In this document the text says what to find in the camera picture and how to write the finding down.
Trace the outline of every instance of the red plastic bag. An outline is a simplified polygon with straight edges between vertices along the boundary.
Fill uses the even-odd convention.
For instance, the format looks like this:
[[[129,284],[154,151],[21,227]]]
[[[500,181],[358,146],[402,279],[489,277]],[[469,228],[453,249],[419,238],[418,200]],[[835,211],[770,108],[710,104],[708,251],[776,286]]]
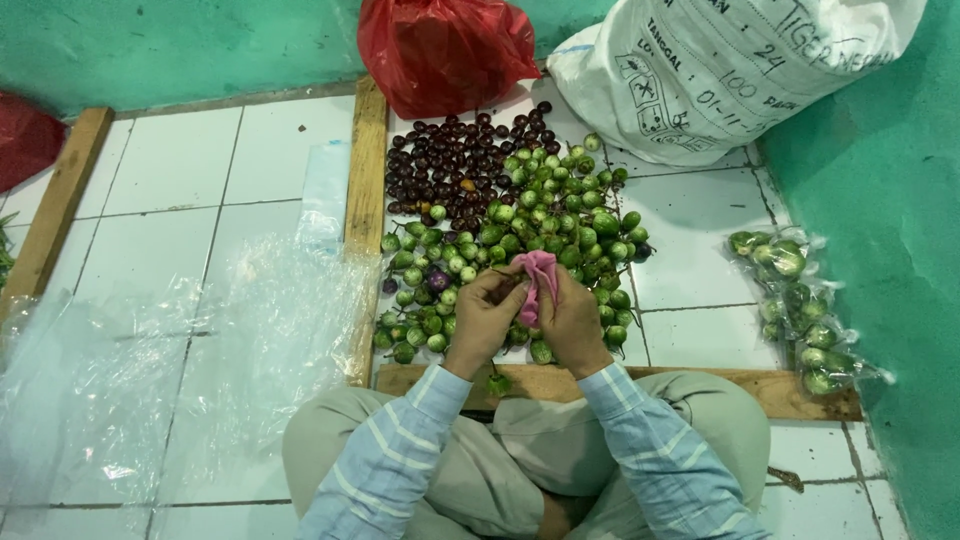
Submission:
[[[530,19],[502,0],[364,0],[357,47],[400,118],[460,114],[540,78]]]
[[[0,191],[57,160],[66,126],[21,98],[0,92]]]

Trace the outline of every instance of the light blue striped shirt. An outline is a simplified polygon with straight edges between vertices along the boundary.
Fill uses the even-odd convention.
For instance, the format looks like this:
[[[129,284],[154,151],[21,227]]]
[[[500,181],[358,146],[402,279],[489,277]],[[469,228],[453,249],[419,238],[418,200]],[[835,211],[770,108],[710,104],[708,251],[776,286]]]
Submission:
[[[716,454],[619,364],[579,381],[650,529],[660,540],[769,538]],[[471,383],[440,366],[350,436],[321,482],[299,540],[403,536]]]

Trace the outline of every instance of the shirt cuff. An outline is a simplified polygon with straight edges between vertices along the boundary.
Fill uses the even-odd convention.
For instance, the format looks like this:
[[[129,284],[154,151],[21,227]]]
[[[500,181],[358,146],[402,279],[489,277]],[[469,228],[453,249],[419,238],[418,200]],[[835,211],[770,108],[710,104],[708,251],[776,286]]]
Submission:
[[[416,410],[437,422],[453,424],[472,386],[472,382],[433,364],[426,368],[423,377],[407,392],[407,400]]]
[[[647,398],[627,370],[612,363],[586,379],[578,380],[593,413],[600,420],[610,420],[640,406]]]

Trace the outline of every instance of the wooden frame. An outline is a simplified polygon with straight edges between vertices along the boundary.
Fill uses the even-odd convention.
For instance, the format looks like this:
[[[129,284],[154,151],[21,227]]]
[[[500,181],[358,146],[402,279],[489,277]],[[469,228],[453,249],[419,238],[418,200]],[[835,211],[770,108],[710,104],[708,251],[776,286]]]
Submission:
[[[370,76],[357,82],[356,109],[353,123],[353,151],[350,158],[350,186],[347,201],[347,230],[345,238],[357,240],[363,246],[379,249],[383,234],[383,175],[387,147],[387,104],[383,94]],[[362,337],[355,340],[355,354],[362,367],[351,383],[370,386],[372,375],[372,334],[376,310],[376,284],[372,284],[371,303],[366,307],[366,321]],[[420,378],[426,366],[387,364],[380,368],[376,389],[401,396]],[[558,366],[500,364],[498,368],[514,383],[511,397],[570,402],[582,397],[569,372]],[[859,398],[852,389],[818,398],[809,398],[800,390],[796,376],[786,370],[701,369],[628,367],[631,377],[638,379],[665,371],[693,369],[723,377],[744,388],[763,406],[770,418],[797,420],[863,419]],[[477,380],[482,381],[489,371],[481,370]],[[496,408],[498,400],[491,398],[484,384],[474,384],[464,409]]]
[[[112,121],[113,109],[107,107],[84,109],[77,118],[7,277],[0,296],[0,317],[10,312],[13,298],[35,297],[46,290]]]

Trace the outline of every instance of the green wall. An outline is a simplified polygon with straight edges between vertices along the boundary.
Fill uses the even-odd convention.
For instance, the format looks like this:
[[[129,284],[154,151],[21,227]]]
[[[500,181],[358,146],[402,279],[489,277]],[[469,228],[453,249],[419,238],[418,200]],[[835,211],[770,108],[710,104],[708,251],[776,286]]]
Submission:
[[[930,0],[898,61],[764,137],[791,215],[829,238],[861,388],[913,537],[960,530],[960,4]]]
[[[518,0],[543,57],[614,0]],[[0,88],[61,114],[352,80],[360,0],[0,0]]]

